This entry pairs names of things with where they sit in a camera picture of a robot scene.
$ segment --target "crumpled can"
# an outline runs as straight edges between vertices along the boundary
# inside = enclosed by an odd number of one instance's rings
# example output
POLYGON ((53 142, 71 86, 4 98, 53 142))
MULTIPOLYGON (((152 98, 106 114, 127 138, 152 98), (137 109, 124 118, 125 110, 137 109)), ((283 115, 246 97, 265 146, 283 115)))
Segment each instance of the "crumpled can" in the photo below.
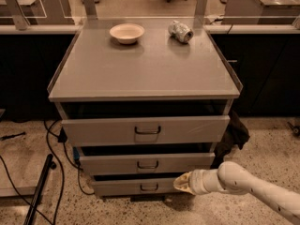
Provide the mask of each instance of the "crumpled can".
POLYGON ((169 25, 169 33, 182 43, 188 43, 194 36, 194 32, 185 24, 174 20, 169 25))

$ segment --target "black cabinet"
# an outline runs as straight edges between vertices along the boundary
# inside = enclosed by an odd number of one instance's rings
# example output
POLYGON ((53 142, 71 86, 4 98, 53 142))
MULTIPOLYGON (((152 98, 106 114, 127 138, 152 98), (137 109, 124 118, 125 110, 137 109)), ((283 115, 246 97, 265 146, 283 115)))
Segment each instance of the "black cabinet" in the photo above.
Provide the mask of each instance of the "black cabinet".
POLYGON ((300 114, 300 35, 212 35, 244 85, 240 115, 300 114))
POLYGON ((7 120, 59 118, 47 86, 74 35, 1 35, 0 108, 7 120))

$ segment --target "black pole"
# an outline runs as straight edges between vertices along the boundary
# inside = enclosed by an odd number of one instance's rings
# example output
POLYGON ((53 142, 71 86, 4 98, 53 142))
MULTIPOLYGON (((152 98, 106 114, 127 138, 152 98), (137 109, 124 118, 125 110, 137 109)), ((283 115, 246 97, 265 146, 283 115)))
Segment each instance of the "black pole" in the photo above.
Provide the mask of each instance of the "black pole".
POLYGON ((38 207, 38 203, 39 203, 39 199, 40 199, 40 195, 41 195, 41 192, 44 188, 44 185, 45 185, 45 182, 46 182, 46 179, 47 179, 47 176, 48 176, 48 171, 52 166, 52 162, 53 162, 53 155, 49 154, 46 158, 43 170, 42 170, 41 175, 39 177, 37 188, 36 188, 34 197, 31 201, 31 205, 29 207, 24 225, 31 225, 33 220, 34 220, 35 213, 37 211, 37 207, 38 207))

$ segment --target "speckled floor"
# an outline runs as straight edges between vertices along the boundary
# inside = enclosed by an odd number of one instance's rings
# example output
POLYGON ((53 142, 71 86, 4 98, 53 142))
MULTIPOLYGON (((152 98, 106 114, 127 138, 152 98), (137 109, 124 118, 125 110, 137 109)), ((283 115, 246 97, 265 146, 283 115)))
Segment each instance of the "speckled floor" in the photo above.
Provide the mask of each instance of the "speckled floor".
MULTIPOLYGON (((250 140, 243 150, 233 149, 226 156, 251 173, 278 186, 300 193, 300 138, 294 137, 287 122, 293 118, 242 118, 250 140)), ((53 132, 58 133, 60 123, 53 132)), ((17 187, 35 186, 50 150, 43 122, 0 123, 0 137, 26 132, 26 135, 0 142, 0 154, 17 187)), ((177 194, 165 201, 131 202, 130 198, 107 199, 84 195, 77 182, 77 170, 71 167, 63 145, 51 136, 51 145, 60 157, 66 175, 64 195, 57 214, 57 225, 65 224, 290 224, 269 207, 247 194, 244 196, 211 193, 203 196, 177 194)), ((11 188, 0 164, 0 188, 11 188)), ((89 180, 81 175, 83 189, 91 192, 89 180)), ((49 174, 38 209, 53 220, 61 187, 61 170, 49 174)), ((20 200, 0 200, 0 224, 23 224, 28 206, 20 200)), ((49 224, 40 215, 35 224, 49 224)))

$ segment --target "black cloth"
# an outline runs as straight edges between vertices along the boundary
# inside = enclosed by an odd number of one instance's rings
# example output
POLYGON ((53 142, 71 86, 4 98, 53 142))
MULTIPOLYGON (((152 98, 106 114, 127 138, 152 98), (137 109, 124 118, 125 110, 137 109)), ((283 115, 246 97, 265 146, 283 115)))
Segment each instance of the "black cloth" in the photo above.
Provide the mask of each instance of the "black cloth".
POLYGON ((227 126, 221 142, 215 148, 215 159, 211 169, 216 169, 224 161, 224 156, 231 153, 233 147, 243 149, 244 144, 249 140, 249 132, 246 126, 240 121, 235 111, 230 111, 230 123, 227 126))

